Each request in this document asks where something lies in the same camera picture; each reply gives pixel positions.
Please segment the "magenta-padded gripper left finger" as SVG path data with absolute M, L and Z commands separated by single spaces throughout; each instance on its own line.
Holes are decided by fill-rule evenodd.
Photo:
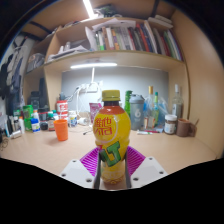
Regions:
M 100 168 L 99 152 L 94 148 L 81 159 L 72 159 L 60 173 L 60 177 L 84 188 L 98 189 Z

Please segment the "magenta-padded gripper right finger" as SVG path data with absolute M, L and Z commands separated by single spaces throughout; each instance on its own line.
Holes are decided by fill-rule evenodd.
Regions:
M 167 176 L 154 157 L 145 157 L 129 146 L 125 155 L 125 177 L 128 189 L 140 188 Z

